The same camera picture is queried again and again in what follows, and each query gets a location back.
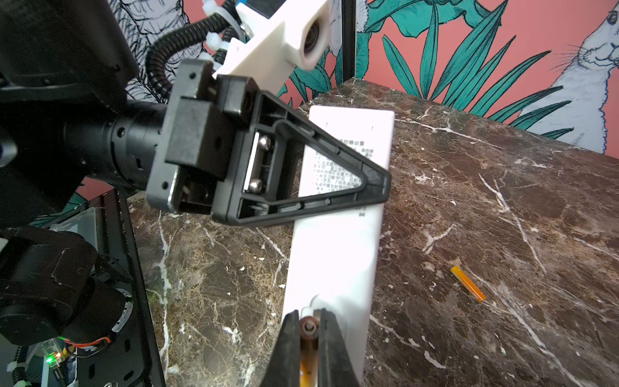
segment marble table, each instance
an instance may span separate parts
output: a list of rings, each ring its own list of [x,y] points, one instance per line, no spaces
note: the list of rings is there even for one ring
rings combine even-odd
[[[362,80],[314,103],[396,112],[365,386],[619,386],[619,160]],[[168,385],[259,385],[293,225],[130,205]]]

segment animal eye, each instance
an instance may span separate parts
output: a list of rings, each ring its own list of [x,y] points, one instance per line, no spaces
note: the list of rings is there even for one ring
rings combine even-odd
[[[610,25],[615,25],[615,23],[617,23],[617,14],[617,11],[611,11],[611,13],[609,13],[606,20],[610,23]]]

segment black corrugated tube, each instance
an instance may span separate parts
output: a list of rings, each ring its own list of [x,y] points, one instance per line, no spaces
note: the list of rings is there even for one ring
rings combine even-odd
[[[222,8],[239,21],[234,0],[226,0]],[[165,74],[165,66],[170,58],[185,48],[204,42],[209,32],[220,33],[228,22],[219,14],[212,14],[206,19],[187,24],[157,39],[146,54],[146,74],[151,87],[163,98],[169,98],[172,82]]]
[[[18,346],[17,352],[15,352],[15,363],[25,363],[27,357],[28,347]],[[20,380],[27,380],[26,369],[24,367],[15,367],[15,369],[11,372],[11,376],[13,377],[13,385],[17,384]]]
[[[239,39],[238,34],[236,33],[236,30],[232,27],[228,27],[223,31],[222,40],[230,42],[232,38]],[[228,50],[223,50],[220,48],[219,50],[217,50],[217,52],[213,56],[213,59],[215,60],[215,62],[223,64],[223,62],[226,60],[227,53],[228,53]]]

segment tabletop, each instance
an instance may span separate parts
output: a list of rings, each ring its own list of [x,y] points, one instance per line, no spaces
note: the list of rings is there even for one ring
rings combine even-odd
[[[619,385],[619,160],[363,80],[312,104],[396,112],[365,386]],[[168,385],[258,386],[293,225],[129,203]]]

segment silver screw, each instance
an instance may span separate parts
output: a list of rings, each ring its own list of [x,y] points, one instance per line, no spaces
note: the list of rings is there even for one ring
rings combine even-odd
[[[271,150],[271,138],[269,136],[260,136],[258,139],[258,146],[262,150],[266,150],[267,152]]]
[[[260,179],[251,179],[249,181],[248,191],[251,193],[261,193],[262,192],[262,180]]]

